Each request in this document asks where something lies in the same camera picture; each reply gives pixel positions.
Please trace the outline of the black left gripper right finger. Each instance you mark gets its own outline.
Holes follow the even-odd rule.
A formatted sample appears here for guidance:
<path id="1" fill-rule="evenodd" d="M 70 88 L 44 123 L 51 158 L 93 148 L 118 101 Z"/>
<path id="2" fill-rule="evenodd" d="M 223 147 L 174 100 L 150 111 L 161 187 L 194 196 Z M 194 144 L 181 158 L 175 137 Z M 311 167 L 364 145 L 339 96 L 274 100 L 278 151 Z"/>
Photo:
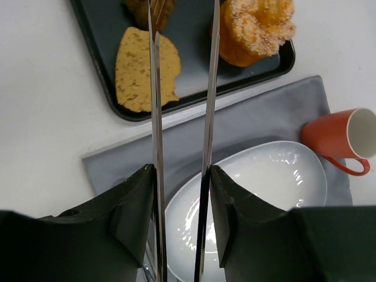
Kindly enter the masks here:
<path id="1" fill-rule="evenodd" d="M 375 280 L 375 207 L 284 211 L 217 165 L 210 197 L 227 281 Z"/>

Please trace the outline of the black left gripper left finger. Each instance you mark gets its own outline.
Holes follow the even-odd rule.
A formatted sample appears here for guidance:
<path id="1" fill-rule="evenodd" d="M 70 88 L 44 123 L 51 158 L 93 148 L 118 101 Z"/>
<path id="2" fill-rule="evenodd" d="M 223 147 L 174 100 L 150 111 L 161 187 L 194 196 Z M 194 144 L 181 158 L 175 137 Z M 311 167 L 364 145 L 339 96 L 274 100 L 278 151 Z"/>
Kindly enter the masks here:
<path id="1" fill-rule="evenodd" d="M 135 281 L 153 206 L 153 166 L 60 215 L 1 211 L 2 281 Z"/>

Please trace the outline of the metal serving tongs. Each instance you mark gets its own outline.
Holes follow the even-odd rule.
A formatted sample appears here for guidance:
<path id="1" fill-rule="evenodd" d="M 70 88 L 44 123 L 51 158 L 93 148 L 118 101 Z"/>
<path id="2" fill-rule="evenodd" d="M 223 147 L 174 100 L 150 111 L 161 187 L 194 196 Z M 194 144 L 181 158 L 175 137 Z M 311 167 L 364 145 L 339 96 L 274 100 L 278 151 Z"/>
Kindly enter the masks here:
<path id="1" fill-rule="evenodd" d="M 160 86 L 160 26 L 159 17 L 164 10 L 165 1 L 152 5 L 148 1 L 148 29 L 150 52 L 150 89 L 152 113 L 153 165 L 155 168 L 155 268 L 156 280 L 167 280 L 167 253 L 165 228 L 165 196 L 163 171 L 163 139 L 162 139 L 162 93 Z M 196 259 L 194 265 L 194 281 L 202 281 L 205 262 L 206 224 L 209 206 L 210 165 L 212 159 L 214 110 L 217 93 L 217 69 L 220 45 L 220 1 L 214 1 L 213 26 L 211 35 L 210 67 L 206 101 L 206 118 L 203 143 L 202 179 L 200 185 L 200 206 L 197 226 Z"/>

